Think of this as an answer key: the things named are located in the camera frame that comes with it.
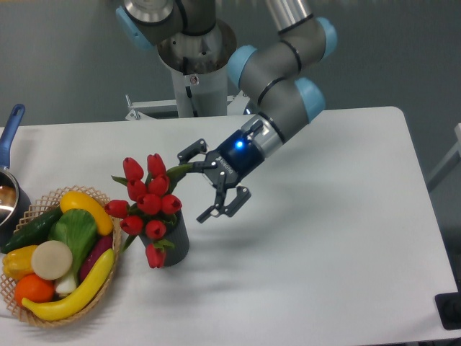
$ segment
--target red tulip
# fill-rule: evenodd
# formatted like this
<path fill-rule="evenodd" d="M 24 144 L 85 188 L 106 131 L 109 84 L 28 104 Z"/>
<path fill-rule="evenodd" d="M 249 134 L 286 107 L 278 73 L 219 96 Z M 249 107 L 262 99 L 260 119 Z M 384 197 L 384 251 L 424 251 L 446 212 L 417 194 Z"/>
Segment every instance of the red tulip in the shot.
<path fill-rule="evenodd" d="M 166 173 L 165 164 L 160 155 L 154 154 L 147 156 L 147 170 L 154 178 Z"/>
<path fill-rule="evenodd" d="M 170 178 L 166 175 L 159 175 L 155 177 L 148 186 L 149 193 L 153 193 L 157 196 L 163 196 L 168 191 L 170 185 Z"/>
<path fill-rule="evenodd" d="M 162 268 L 165 263 L 166 252 L 162 249 L 156 249 L 153 244 L 146 247 L 146 257 L 149 267 Z"/>
<path fill-rule="evenodd" d="M 140 196 L 137 202 L 138 208 L 149 215 L 156 215 L 161 209 L 161 198 L 153 193 Z"/>
<path fill-rule="evenodd" d="M 126 218 L 129 207 L 130 205 L 126 200 L 111 200 L 104 206 L 104 210 L 115 218 Z"/>
<path fill-rule="evenodd" d="M 143 231 L 144 221 L 137 215 L 127 216 L 121 220 L 120 228 L 131 236 L 137 236 Z"/>
<path fill-rule="evenodd" d="M 149 221 L 146 225 L 146 236 L 151 239 L 162 239 L 166 233 L 165 223 L 159 220 Z"/>
<path fill-rule="evenodd" d="M 174 195 L 166 195 L 161 199 L 161 211 L 167 215 L 175 214 L 181 207 L 181 201 Z"/>
<path fill-rule="evenodd" d="M 127 183 L 127 189 L 128 197 L 134 201 L 138 200 L 140 196 L 145 195 L 147 193 L 146 184 L 144 184 L 140 180 L 130 180 Z"/>
<path fill-rule="evenodd" d="M 123 171 L 128 180 L 141 180 L 144 176 L 143 168 L 131 157 L 123 160 Z"/>

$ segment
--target woven basket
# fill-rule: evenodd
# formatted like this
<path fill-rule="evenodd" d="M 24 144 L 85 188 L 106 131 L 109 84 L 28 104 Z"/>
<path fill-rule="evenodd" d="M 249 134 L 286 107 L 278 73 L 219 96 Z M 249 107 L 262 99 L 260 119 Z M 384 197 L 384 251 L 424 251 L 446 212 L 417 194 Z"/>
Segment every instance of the woven basket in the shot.
<path fill-rule="evenodd" d="M 56 191 L 50 192 L 48 196 L 42 196 L 39 200 L 35 201 L 34 205 L 29 207 L 29 210 L 24 213 L 24 217 L 19 221 L 19 224 L 16 226 L 16 230 L 18 231 L 31 221 L 33 218 L 41 215 L 47 210 L 52 208 L 56 208 L 59 205 L 59 201 L 64 196 L 64 194 L 68 191 L 80 191 L 85 192 L 87 195 L 93 197 L 100 205 L 104 206 L 107 204 L 110 199 L 102 192 L 95 190 L 93 187 L 64 187 L 63 189 L 57 189 Z M 122 234 L 120 231 L 119 223 L 112 218 L 112 222 L 114 224 L 114 231 L 113 231 L 113 245 L 112 248 L 114 249 L 115 253 L 115 261 L 114 265 L 112 266 L 112 270 L 110 271 L 109 276 L 107 277 L 104 285 L 99 290 L 98 294 L 95 295 L 92 301 L 89 302 L 87 306 L 77 314 L 74 314 L 67 319 L 61 319 L 58 321 L 44 321 L 36 317 L 31 311 L 27 309 L 23 309 L 17 305 L 16 301 L 14 300 L 14 288 L 16 287 L 16 280 L 7 278 L 4 274 L 1 274 L 0 277 L 0 289 L 1 295 L 3 296 L 4 301 L 6 302 L 6 308 L 11 311 L 13 316 L 17 317 L 18 320 L 22 322 L 27 322 L 28 324 L 36 327 L 41 328 L 50 328 L 50 327 L 59 327 L 66 324 L 69 324 L 73 321 L 80 319 L 81 317 L 85 316 L 92 308 L 98 304 L 101 300 L 102 296 L 106 292 L 107 288 L 109 287 L 110 283 L 112 282 L 112 278 L 114 276 L 115 266 L 117 264 L 120 245 L 122 243 Z"/>

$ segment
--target dark gray vase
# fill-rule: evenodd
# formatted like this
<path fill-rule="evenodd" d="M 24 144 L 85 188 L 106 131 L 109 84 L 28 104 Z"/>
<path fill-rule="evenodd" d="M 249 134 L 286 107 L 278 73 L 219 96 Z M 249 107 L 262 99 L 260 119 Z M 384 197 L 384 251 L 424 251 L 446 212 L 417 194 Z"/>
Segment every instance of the dark gray vase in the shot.
<path fill-rule="evenodd" d="M 187 255 L 189 251 L 189 237 L 187 236 L 186 224 L 182 212 L 176 213 L 178 221 L 174 226 L 167 226 L 164 238 L 171 241 L 174 244 L 174 249 L 166 250 L 166 258 L 164 267 L 171 267 L 180 263 Z M 152 243 L 146 235 L 140 234 L 139 236 L 144 246 L 148 246 Z"/>

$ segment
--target saucepan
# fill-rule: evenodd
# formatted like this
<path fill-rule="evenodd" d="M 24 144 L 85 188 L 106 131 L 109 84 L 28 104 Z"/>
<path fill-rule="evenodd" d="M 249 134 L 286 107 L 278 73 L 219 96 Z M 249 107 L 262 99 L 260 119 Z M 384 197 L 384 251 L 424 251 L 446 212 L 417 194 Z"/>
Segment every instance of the saucepan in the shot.
<path fill-rule="evenodd" d="M 15 105 L 0 137 L 0 247 L 13 235 L 30 199 L 9 172 L 10 149 L 14 135 L 24 115 L 24 105 Z"/>

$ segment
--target blue light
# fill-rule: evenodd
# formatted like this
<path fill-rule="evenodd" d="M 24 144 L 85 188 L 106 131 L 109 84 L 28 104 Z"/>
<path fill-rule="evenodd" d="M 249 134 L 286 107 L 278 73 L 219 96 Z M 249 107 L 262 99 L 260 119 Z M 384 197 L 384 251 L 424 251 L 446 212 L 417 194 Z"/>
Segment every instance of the blue light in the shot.
<path fill-rule="evenodd" d="M 236 141 L 236 149 L 242 149 L 243 148 L 243 141 Z"/>

